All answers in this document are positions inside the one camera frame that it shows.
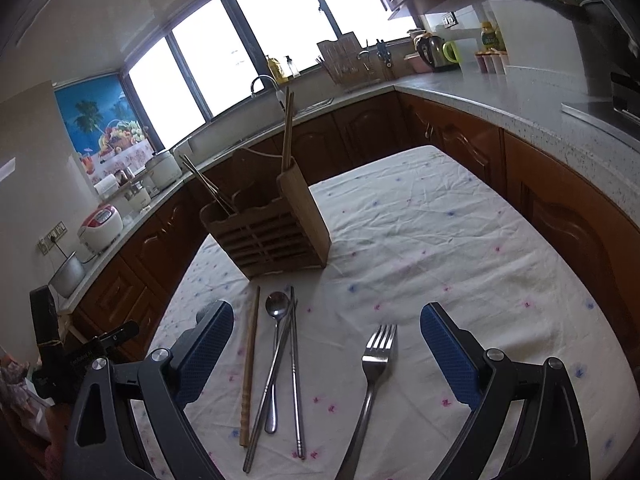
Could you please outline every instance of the poster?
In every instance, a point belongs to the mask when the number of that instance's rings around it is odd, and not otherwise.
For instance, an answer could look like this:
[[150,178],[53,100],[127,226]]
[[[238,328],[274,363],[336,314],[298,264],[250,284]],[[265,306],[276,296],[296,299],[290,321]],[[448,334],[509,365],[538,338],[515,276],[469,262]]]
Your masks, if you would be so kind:
[[108,174],[133,172],[153,155],[120,80],[107,75],[55,92],[66,130],[93,184]]

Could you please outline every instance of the white floral tablecloth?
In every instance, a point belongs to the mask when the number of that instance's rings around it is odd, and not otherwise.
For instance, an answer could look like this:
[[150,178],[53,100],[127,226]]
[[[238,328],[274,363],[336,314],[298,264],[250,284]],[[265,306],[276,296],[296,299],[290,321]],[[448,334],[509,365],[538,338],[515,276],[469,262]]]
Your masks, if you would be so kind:
[[[540,234],[473,174],[432,147],[415,148],[312,186],[333,245],[324,270],[250,283],[207,237],[178,287],[151,349],[170,347],[218,299],[234,308],[232,336],[200,398],[186,407],[221,473],[244,479],[238,445],[247,313],[262,287],[252,421],[271,361],[274,322],[264,300],[293,284],[308,457],[295,458],[290,361],[278,376],[278,431],[263,433],[256,479],[332,480],[364,399],[360,358],[382,322],[398,323],[398,360],[380,388],[356,478],[427,479],[469,413],[420,334],[423,305],[439,301],[485,348],[568,367],[586,427],[593,480],[605,478],[640,428],[638,391],[599,307]],[[144,407],[136,419],[158,478],[171,478]],[[482,478],[499,470],[520,410],[513,403]]]

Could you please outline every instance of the metal spoon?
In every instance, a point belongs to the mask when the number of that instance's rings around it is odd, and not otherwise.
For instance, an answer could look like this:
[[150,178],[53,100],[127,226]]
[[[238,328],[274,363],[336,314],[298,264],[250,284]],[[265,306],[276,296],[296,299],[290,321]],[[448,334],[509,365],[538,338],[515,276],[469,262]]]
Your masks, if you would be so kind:
[[[273,352],[275,353],[278,345],[278,336],[280,331],[280,321],[287,315],[289,311],[289,297],[280,291],[272,292],[264,304],[267,314],[276,320],[276,332],[273,339]],[[267,420],[264,423],[264,431],[267,433],[275,433],[278,428],[278,408],[276,406],[276,383],[274,381],[271,387],[271,395],[269,398],[269,411],[267,412]]]

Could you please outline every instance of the blue gripper pad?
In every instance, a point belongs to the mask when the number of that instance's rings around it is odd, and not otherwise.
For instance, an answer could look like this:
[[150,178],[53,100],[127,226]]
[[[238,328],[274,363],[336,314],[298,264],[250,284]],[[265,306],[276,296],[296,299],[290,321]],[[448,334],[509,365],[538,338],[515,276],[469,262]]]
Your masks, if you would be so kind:
[[431,304],[422,308],[420,332],[456,399],[476,409],[482,400],[478,369]]
[[185,330],[171,348],[175,402],[184,407],[196,400],[218,362],[234,327],[234,311],[226,301],[211,304],[195,328]]

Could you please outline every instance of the screw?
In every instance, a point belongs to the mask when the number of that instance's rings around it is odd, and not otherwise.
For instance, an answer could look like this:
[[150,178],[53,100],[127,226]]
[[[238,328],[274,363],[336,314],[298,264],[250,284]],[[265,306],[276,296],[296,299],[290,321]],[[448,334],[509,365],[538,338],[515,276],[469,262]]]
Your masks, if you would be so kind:
[[94,370],[102,370],[107,365],[107,359],[104,357],[98,357],[93,363],[91,363],[91,368]]
[[169,351],[166,350],[165,348],[159,348],[158,350],[154,350],[154,352],[151,354],[151,358],[154,361],[164,361],[168,357],[169,357]]
[[548,359],[548,363],[549,366],[551,366],[552,368],[556,369],[556,370],[561,370],[562,369],[562,361],[560,359],[558,359],[557,357],[550,357]]
[[486,351],[486,356],[491,359],[491,361],[502,361],[504,359],[504,352],[497,348],[489,348]]

